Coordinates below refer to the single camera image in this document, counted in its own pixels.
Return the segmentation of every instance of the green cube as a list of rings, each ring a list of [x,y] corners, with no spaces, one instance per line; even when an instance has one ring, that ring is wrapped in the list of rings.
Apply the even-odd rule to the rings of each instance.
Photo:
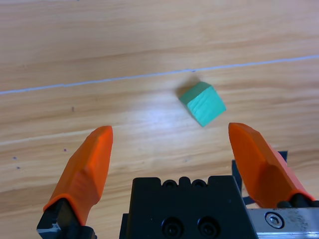
[[[226,106],[218,93],[205,82],[199,82],[179,100],[203,127],[226,111]]]

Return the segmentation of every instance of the wooden surface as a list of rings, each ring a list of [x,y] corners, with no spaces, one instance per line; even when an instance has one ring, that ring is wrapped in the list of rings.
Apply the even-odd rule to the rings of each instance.
[[[315,0],[0,0],[1,238],[39,238],[68,158],[102,125],[114,146],[88,220],[101,239],[118,238],[135,177],[230,174],[231,121],[288,150],[319,198],[318,10]],[[198,79],[227,106],[205,128],[177,99]]]

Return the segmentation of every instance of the white line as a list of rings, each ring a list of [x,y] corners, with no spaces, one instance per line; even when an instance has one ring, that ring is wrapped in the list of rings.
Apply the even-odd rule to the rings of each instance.
[[[67,137],[67,136],[82,135],[82,134],[89,135],[94,130],[95,130],[95,128],[82,130],[82,131],[68,132],[68,133],[47,134],[47,135],[42,135],[42,136],[30,137],[30,138],[16,139],[16,140],[11,140],[11,141],[0,142],[0,146],[4,146],[4,145],[8,145],[8,144],[14,144],[14,143],[30,142],[30,141],[35,141],[35,140],[43,140],[43,139],[52,139],[52,138],[60,138],[60,137]]]
[[[136,76],[123,76],[123,77],[109,78],[109,79],[103,79],[103,80],[97,80],[97,81],[84,81],[84,82],[76,82],[76,83],[70,83],[70,84],[57,84],[57,85],[24,88],[24,89],[18,89],[18,90],[10,90],[10,91],[0,91],[0,95],[22,93],[22,92],[29,92],[29,91],[40,91],[40,90],[59,88],[59,87],[89,85],[89,84],[96,84],[96,83],[102,83],[102,82],[108,82],[108,81],[129,80],[129,79],[136,79],[136,78],[142,78],[142,77],[164,76],[164,75],[171,75],[171,74],[177,74],[177,73],[183,73],[183,72],[196,72],[196,71],[208,71],[208,70],[217,70],[217,69],[225,69],[225,68],[235,68],[235,67],[258,66],[258,65],[275,64],[275,63],[281,63],[281,62],[303,61],[303,60],[318,59],[318,58],[319,58],[319,55],[311,55],[311,56],[278,59],[278,60],[272,60],[272,61],[212,66],[212,67],[203,67],[203,68],[196,68],[196,69],[184,69],[184,70],[150,73],[150,74],[136,75]]]

